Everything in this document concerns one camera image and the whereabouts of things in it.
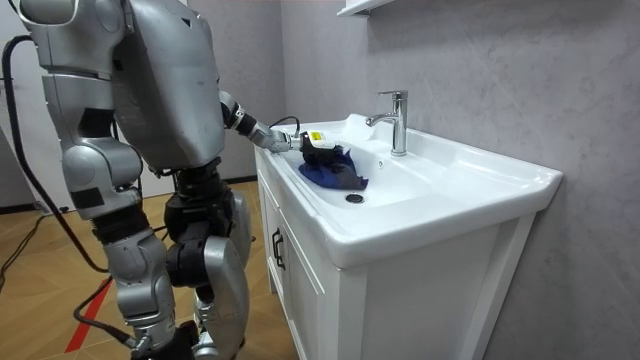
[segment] bathroom sink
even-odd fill
[[[425,178],[421,178],[401,162],[380,156],[379,151],[366,151],[345,141],[338,142],[346,151],[350,152],[358,175],[369,179],[369,185],[364,191],[347,191],[322,188],[305,177],[301,177],[304,187],[311,191],[321,201],[330,206],[359,211],[364,208],[385,206],[415,199],[427,195],[431,190]],[[380,149],[382,154],[387,149]],[[304,163],[300,152],[289,152],[282,155],[292,171]]]
[[[289,133],[290,125],[278,127]],[[532,215],[551,201],[562,173],[468,145],[409,130],[408,154],[390,153],[392,126],[366,126],[365,117],[303,124],[351,150],[356,169],[369,179],[364,191],[324,189],[300,174],[297,151],[258,154],[279,174],[283,193],[298,199],[282,209],[304,213],[311,231],[325,234],[338,267],[410,251],[510,219]],[[358,194],[361,203],[347,195]],[[402,236],[403,241],[394,241]]]

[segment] electrical cord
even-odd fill
[[[18,13],[18,8],[16,8],[16,4],[13,3],[13,1],[11,0],[7,0],[9,2],[9,6],[11,6],[11,9],[13,9],[14,13]]]
[[[298,119],[295,116],[284,117],[284,118],[274,122],[273,124],[269,125],[269,128],[272,128],[272,127],[274,127],[276,125],[279,125],[280,123],[285,122],[287,120],[295,120],[296,121],[296,136],[295,137],[298,137],[298,135],[300,134],[300,119]]]
[[[91,320],[89,318],[82,316],[82,314],[80,314],[82,309],[84,309],[90,302],[93,301],[93,299],[95,299],[101,292],[103,292],[107,288],[107,286],[109,286],[111,281],[113,281],[113,277],[109,276],[108,278],[106,278],[102,282],[102,284],[98,287],[98,289],[96,289],[96,291],[93,292],[93,294],[91,294],[86,300],[80,303],[80,305],[78,305],[78,307],[75,308],[75,310],[73,310],[73,317],[83,324],[87,324],[89,326],[93,326],[95,328],[103,330],[104,332],[106,332],[107,334],[111,335],[113,338],[118,340],[118,342],[120,342],[121,344],[131,346],[134,340],[129,334],[125,333],[124,331],[114,326],[102,323],[97,320]]]
[[[5,97],[7,99],[7,110],[9,112],[9,123],[11,125],[11,135],[13,138],[13,145],[16,151],[16,157],[18,158],[18,163],[20,164],[20,167],[22,168],[22,171],[24,172],[29,182],[33,185],[33,187],[36,189],[38,194],[40,194],[45,204],[47,204],[47,206],[53,213],[53,216],[55,216],[56,220],[58,220],[58,222],[60,223],[60,226],[62,226],[62,229],[64,229],[64,232],[67,234],[67,236],[69,236],[69,239],[71,239],[71,242],[76,247],[76,249],[78,249],[84,261],[93,270],[100,273],[107,273],[108,272],[107,269],[103,269],[99,267],[91,259],[87,251],[84,249],[84,247],[80,243],[80,240],[78,240],[78,237],[76,236],[76,234],[73,232],[73,230],[71,230],[71,227],[69,227],[69,224],[64,219],[62,214],[60,214],[60,211],[58,210],[58,207],[56,206],[56,204],[53,202],[53,200],[51,200],[51,197],[49,197],[49,194],[47,194],[47,191],[44,189],[44,187],[42,187],[42,185],[36,178],[35,174],[31,170],[31,167],[29,167],[29,163],[27,162],[27,158],[25,156],[24,148],[22,145],[22,137],[20,135],[20,124],[18,122],[18,110],[16,106],[16,98],[15,98],[15,93],[13,89],[13,79],[11,77],[11,54],[13,53],[13,50],[15,49],[15,47],[24,41],[32,41],[32,40],[31,40],[31,37],[28,35],[16,36],[5,45],[4,50],[2,51],[2,75],[4,77]]]
[[[7,261],[5,261],[5,263],[2,265],[2,269],[0,269],[0,293],[2,293],[2,288],[4,288],[4,283],[7,280],[7,278],[6,278],[7,270],[9,270],[9,267],[11,267],[11,265],[13,265],[13,263],[18,259],[18,256],[20,256],[22,251],[27,247],[27,245],[29,245],[29,241],[31,241],[33,236],[36,234],[36,232],[38,231],[38,227],[40,226],[40,223],[45,218],[46,218],[46,216],[43,215],[43,216],[40,216],[38,218],[38,220],[36,220],[36,224],[33,226],[33,229],[31,229],[31,231],[29,231],[29,233],[27,233],[27,235],[24,237],[24,239],[22,239],[22,241],[20,241],[20,244],[18,244],[18,247],[9,256]]]

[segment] black cabinet handle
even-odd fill
[[[276,252],[276,264],[278,265],[278,267],[281,267],[282,270],[287,270],[287,268],[284,266],[284,259],[282,258],[282,256],[280,255],[280,249],[278,248],[278,245],[284,243],[284,238],[282,237],[282,235],[280,235],[280,238],[276,241],[276,245],[275,245],[275,252]]]
[[[273,247],[273,255],[278,258],[278,247],[276,246],[276,237],[280,236],[280,228],[276,230],[273,234],[271,234],[271,246]]]
[[[273,245],[273,256],[276,258],[276,265],[282,268],[282,270],[287,270],[284,266],[284,259],[280,255],[280,248],[278,247],[278,245],[282,243],[284,243],[284,238],[280,233],[280,228],[278,228],[276,232],[274,232],[271,235],[271,245]]]

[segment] blue cloth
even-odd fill
[[[347,151],[346,154],[343,154],[342,151],[339,151],[328,162],[324,161],[316,164],[305,162],[298,167],[298,170],[307,179],[323,188],[364,190],[367,188],[369,180],[358,176],[350,152]]]

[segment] sink drain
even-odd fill
[[[352,204],[362,204],[364,202],[364,197],[358,194],[349,194],[347,195],[347,197],[345,197],[345,200]]]

